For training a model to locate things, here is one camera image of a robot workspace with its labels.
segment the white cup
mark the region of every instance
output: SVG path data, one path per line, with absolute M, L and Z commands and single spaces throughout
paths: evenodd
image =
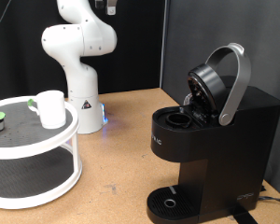
M 40 117 L 45 129 L 57 129 L 66 123 L 64 94 L 61 91 L 43 91 L 28 101 L 28 107 Z

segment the coffee maker lid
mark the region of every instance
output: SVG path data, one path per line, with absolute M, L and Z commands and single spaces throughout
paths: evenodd
M 225 85 L 216 73 L 221 60 L 234 53 L 238 62 L 236 79 L 227 95 Z M 209 112 L 218 112 L 218 122 L 225 126 L 231 123 L 251 76 L 251 63 L 244 48 L 235 43 L 216 49 L 203 63 L 189 72 L 189 87 L 193 100 L 199 101 Z

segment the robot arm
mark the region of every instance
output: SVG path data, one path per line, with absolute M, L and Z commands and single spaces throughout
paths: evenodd
M 57 5 L 61 16 L 73 24 L 47 28 L 41 42 L 45 52 L 63 67 L 69 103 L 80 120 L 78 132 L 92 133 L 103 126 L 103 108 L 98 101 L 96 71 L 80 57 L 112 52 L 117 36 L 111 26 L 96 17 L 88 0 L 57 0 Z M 83 108 L 84 103 L 91 107 Z

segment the black background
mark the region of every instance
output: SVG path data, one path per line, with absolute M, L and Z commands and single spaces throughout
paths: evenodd
M 7 2 L 0 0 L 0 17 Z M 159 87 L 164 0 L 118 0 L 115 16 L 90 3 L 118 36 L 112 53 L 81 58 L 97 71 L 99 93 Z M 67 96 L 64 71 L 40 41 L 47 27 L 67 23 L 55 0 L 11 1 L 0 24 L 0 100 L 47 90 Z

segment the black wall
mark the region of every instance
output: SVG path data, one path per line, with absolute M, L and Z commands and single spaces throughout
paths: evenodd
M 190 69 L 218 47 L 241 44 L 252 63 L 250 85 L 280 99 L 280 0 L 169 1 L 163 89 L 183 104 Z M 236 75 L 234 55 L 217 72 Z M 280 191 L 280 120 L 266 180 Z
M 0 0 L 0 17 L 8 0 Z M 81 61 L 98 73 L 99 93 L 159 87 L 164 0 L 118 0 L 117 15 L 93 12 L 118 36 L 114 52 Z M 67 95 L 62 67 L 42 49 L 40 38 L 66 24 L 56 0 L 12 0 L 0 24 L 0 99 L 60 90 Z

